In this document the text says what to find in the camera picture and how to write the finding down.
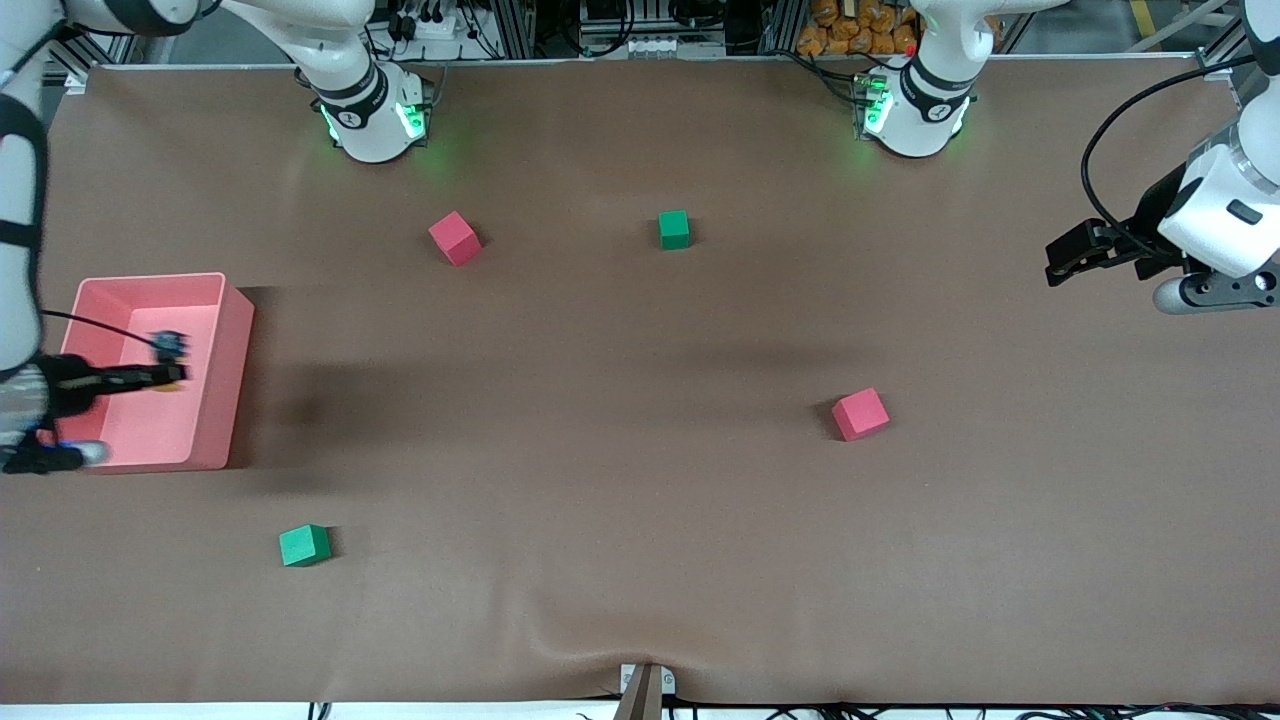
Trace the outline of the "pink plastic tray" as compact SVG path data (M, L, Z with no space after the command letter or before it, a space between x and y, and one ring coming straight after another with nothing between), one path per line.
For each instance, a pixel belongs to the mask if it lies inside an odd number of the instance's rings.
M216 470L228 464L255 307L224 274L88 278L61 351L95 366L154 363L134 341L159 331L187 336L189 369L180 389L99 400L58 423L61 441L109 447L97 474ZM120 333L128 331L131 337Z

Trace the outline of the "pink foam cube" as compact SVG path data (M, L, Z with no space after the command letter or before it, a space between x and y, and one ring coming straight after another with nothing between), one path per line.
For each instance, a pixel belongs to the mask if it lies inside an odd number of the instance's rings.
M452 266L463 266L483 251L477 232L458 211L451 211L433 223L429 236Z
M860 389L838 398L831 413L838 436L845 442L883 430L891 421L888 410L876 388Z

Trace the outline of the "orange packet pile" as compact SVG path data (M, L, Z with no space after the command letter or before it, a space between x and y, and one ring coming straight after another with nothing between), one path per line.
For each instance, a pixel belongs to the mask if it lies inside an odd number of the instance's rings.
M910 0L806 0L795 51L819 55L911 55L925 20Z

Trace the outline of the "white power strip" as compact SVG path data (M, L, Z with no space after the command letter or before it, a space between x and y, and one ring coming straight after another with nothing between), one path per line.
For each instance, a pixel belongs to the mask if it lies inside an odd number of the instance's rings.
M468 32L458 0L399 0L394 28L402 40L453 41Z

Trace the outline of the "white terminal strip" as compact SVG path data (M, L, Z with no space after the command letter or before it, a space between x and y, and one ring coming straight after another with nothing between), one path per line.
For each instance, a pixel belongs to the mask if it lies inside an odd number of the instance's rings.
M714 35L637 35L625 47L628 59L699 60L727 55L723 38Z

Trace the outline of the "brown table cover mat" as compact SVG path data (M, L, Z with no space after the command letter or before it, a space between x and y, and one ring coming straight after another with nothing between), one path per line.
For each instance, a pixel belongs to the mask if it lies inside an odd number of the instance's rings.
M549 700L644 661L712 703L1280 703L1280 309L1043 277L1085 141L1188 67L992 61L915 161L787 61L456 67L376 167L289 70L96 70L44 301L220 272L250 363L227 470L0 478L0 703ZM891 421L841 441L865 388ZM306 524L333 556L284 568Z

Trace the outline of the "grey table edge clamp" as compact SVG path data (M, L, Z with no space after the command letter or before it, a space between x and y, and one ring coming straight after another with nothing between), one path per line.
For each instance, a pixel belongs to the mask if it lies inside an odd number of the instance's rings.
M625 664L613 720L669 720L664 702L677 692L675 671L659 664Z

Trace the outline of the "aluminium frame strut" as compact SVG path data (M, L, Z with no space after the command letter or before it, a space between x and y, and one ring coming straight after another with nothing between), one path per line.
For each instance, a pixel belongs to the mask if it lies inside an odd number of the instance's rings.
M64 26L47 46L50 59L45 64L44 83L46 87L61 86L67 94L82 94L92 68L128 64L134 45L132 35L102 35Z
M1236 68L1253 63L1253 54L1244 44L1199 47L1196 50L1196 61L1207 81L1231 81Z

